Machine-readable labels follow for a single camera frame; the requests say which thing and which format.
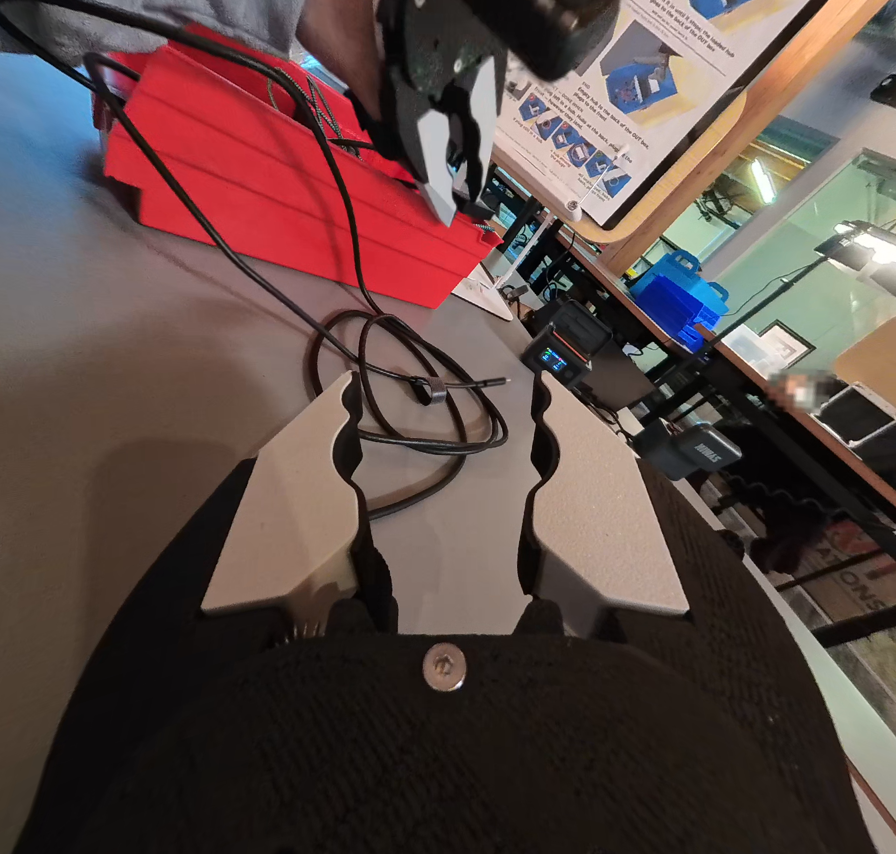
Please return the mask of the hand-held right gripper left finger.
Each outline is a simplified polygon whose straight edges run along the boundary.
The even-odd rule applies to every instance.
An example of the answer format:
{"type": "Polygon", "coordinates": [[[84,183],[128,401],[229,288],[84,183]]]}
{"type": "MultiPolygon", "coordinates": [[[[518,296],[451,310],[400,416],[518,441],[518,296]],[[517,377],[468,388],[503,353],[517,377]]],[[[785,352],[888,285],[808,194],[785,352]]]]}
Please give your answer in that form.
{"type": "Polygon", "coordinates": [[[359,374],[333,382],[259,451],[204,594],[202,611],[273,607],[298,631],[325,628],[359,598],[375,627],[397,629],[392,579],[363,492],[359,374]]]}

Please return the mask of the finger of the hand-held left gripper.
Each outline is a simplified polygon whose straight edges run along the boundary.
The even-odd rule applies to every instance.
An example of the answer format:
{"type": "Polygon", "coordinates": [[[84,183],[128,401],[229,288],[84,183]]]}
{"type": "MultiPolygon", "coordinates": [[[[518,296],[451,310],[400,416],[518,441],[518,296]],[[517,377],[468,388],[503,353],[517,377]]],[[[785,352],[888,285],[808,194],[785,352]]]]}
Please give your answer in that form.
{"type": "Polygon", "coordinates": [[[459,84],[461,90],[460,147],[468,161],[469,187],[476,197],[481,174],[488,171],[500,109],[500,86],[497,86],[496,60],[485,58],[475,76],[459,84]]]}
{"type": "Polygon", "coordinates": [[[420,192],[434,217],[449,228],[457,212],[454,176],[449,165],[450,122],[447,116],[429,109],[418,121],[418,132],[426,179],[420,192]]]}

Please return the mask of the tan rounded sign board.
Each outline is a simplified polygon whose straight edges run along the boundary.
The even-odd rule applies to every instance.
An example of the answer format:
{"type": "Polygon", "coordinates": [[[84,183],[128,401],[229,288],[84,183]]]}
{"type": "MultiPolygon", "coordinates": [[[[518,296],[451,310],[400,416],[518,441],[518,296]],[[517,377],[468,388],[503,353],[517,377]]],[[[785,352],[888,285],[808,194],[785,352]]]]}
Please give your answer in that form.
{"type": "Polygon", "coordinates": [[[833,371],[895,407],[895,317],[837,356],[833,371]]]}

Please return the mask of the white sign stand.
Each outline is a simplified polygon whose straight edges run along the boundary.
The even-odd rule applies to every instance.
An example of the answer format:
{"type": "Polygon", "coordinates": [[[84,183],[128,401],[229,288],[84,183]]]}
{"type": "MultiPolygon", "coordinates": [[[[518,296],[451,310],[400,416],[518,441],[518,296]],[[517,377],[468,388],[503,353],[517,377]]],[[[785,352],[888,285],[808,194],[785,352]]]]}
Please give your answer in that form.
{"type": "Polygon", "coordinates": [[[470,275],[461,279],[452,291],[452,295],[482,309],[490,315],[502,319],[503,321],[512,322],[514,315],[507,305],[501,291],[503,287],[510,282],[512,275],[520,267],[523,260],[531,254],[536,243],[539,243],[545,230],[555,219],[557,219],[557,217],[553,213],[550,212],[547,214],[545,219],[541,221],[538,228],[533,233],[531,239],[522,248],[520,255],[517,256],[517,258],[510,264],[507,271],[499,276],[497,280],[487,280],[486,270],[482,265],[477,265],[474,270],[471,271],[470,275]]]}

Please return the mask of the dark grey charger box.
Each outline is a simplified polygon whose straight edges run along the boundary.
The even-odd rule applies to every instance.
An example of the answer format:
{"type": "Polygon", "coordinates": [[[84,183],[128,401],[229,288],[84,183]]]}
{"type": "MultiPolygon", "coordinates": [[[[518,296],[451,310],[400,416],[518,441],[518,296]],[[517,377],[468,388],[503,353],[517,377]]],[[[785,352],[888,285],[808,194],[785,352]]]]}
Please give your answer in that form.
{"type": "Polygon", "coordinates": [[[632,437],[633,452],[666,476],[678,481],[696,472],[713,472],[739,461],[742,450],[705,422],[679,427],[656,420],[632,437]]]}

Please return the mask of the instruction poster on stand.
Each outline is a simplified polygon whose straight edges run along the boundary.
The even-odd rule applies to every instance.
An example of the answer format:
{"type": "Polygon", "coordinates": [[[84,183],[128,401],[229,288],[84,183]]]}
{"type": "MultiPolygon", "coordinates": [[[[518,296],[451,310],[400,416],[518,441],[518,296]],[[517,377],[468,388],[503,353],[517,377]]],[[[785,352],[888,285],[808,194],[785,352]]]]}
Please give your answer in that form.
{"type": "Polygon", "coordinates": [[[648,186],[646,193],[637,197],[632,209],[610,230],[601,227],[593,219],[583,217],[577,222],[566,221],[582,241],[603,249],[627,241],[643,227],[668,199],[675,200],[679,189],[688,190],[698,169],[708,159],[712,150],[724,143],[745,108],[746,86],[737,86],[733,94],[722,98],[723,110],[707,128],[689,143],[683,153],[659,179],[648,186]]]}

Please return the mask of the clear storage box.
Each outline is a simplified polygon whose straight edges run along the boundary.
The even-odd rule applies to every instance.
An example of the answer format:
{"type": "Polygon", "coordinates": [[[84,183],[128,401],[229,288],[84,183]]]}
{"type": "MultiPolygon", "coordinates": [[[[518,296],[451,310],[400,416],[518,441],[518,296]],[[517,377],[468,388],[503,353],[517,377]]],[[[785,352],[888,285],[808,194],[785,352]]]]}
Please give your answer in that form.
{"type": "Polygon", "coordinates": [[[755,363],[771,355],[763,339],[747,325],[741,324],[733,329],[727,329],[726,332],[721,338],[720,345],[727,347],[745,362],[755,363]]]}

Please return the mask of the glass office partition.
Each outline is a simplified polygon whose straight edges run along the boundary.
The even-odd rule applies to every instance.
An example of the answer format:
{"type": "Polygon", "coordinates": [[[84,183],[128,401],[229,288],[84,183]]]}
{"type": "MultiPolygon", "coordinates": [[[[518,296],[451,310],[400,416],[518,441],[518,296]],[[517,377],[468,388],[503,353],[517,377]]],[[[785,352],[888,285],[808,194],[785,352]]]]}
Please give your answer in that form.
{"type": "MultiPolygon", "coordinates": [[[[774,203],[753,214],[730,211],[728,222],[705,220],[689,206],[665,238],[696,256],[709,280],[727,289],[733,312],[755,306],[816,257],[814,249],[842,221],[894,221],[894,109],[871,100],[857,103],[849,122],[811,119],[808,126],[830,146],[774,203]]],[[[894,298],[827,264],[816,269],[749,326],[760,333],[780,321],[812,345],[800,365],[831,368],[836,358],[894,317],[894,298]]]]}

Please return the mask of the wooden post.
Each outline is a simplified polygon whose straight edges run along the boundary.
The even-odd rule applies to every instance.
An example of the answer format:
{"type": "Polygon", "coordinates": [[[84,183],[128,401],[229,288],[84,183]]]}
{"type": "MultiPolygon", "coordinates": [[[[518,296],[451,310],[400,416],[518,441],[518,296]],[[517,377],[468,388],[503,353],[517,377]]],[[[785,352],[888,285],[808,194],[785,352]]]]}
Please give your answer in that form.
{"type": "Polygon", "coordinates": [[[786,108],[889,0],[828,0],[768,67],[746,87],[745,108],[724,143],[698,169],[688,190],[679,189],[627,241],[608,245],[601,266],[620,278],[745,146],[786,108]]]}

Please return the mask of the black framed picture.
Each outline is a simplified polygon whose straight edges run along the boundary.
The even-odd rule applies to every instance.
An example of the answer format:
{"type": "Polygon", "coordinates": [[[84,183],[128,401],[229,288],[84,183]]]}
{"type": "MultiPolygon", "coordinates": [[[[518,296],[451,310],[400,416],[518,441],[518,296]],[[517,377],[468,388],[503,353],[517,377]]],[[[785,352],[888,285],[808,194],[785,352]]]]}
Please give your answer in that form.
{"type": "Polygon", "coordinates": [[[814,344],[780,320],[770,322],[758,336],[781,369],[795,366],[816,350],[814,344]]]}

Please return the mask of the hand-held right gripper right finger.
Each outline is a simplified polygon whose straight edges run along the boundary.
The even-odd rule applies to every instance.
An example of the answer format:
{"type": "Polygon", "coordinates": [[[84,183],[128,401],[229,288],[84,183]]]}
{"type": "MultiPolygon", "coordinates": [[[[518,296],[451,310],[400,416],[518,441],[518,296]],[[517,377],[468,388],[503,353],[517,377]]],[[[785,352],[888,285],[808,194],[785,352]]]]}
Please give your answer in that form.
{"type": "Polygon", "coordinates": [[[532,465],[524,505],[521,589],[554,602],[568,634],[597,634],[612,612],[689,612],[637,457],[554,376],[533,384],[532,465]]]}

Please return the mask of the person's left hand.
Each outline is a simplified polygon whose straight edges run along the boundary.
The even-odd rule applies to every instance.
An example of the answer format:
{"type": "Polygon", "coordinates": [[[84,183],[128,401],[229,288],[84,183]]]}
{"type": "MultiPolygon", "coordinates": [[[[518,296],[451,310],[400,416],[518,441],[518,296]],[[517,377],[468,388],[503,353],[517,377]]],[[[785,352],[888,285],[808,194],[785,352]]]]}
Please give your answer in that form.
{"type": "Polygon", "coordinates": [[[380,120],[382,59],[375,0],[305,0],[297,40],[380,120]]]}

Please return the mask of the black tray with parts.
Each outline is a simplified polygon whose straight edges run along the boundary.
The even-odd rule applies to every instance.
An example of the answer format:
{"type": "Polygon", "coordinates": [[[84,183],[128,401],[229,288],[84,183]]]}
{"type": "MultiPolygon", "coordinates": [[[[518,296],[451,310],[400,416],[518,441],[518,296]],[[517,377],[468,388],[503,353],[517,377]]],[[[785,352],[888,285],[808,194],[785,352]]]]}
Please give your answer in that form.
{"type": "Polygon", "coordinates": [[[894,405],[862,384],[839,391],[814,416],[853,451],[894,442],[894,405]]]}

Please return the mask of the dark blue plastic bin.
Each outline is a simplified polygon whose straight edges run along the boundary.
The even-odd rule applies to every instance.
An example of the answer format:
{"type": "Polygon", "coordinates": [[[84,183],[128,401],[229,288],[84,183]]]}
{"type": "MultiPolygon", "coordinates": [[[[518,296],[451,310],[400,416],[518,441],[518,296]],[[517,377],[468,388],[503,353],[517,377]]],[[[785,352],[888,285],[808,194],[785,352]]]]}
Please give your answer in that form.
{"type": "Polygon", "coordinates": [[[699,351],[705,344],[697,327],[712,330],[728,313],[727,303],[713,288],[709,288],[707,295],[695,297],[663,276],[652,278],[640,288],[634,295],[634,303],[690,353],[699,351]]]}

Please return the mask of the red plastic bin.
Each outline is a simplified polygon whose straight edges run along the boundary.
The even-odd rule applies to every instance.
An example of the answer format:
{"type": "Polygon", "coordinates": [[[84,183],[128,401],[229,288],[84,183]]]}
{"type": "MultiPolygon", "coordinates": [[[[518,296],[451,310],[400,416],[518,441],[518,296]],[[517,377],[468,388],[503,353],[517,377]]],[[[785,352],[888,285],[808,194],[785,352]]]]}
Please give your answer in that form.
{"type": "MultiPolygon", "coordinates": [[[[130,121],[234,251],[357,286],[342,196],[281,87],[174,42],[110,57],[140,75],[101,68],[130,121]]],[[[333,156],[371,293],[438,308],[498,245],[462,214],[444,226],[409,173],[375,150],[334,146],[333,156]]]]}

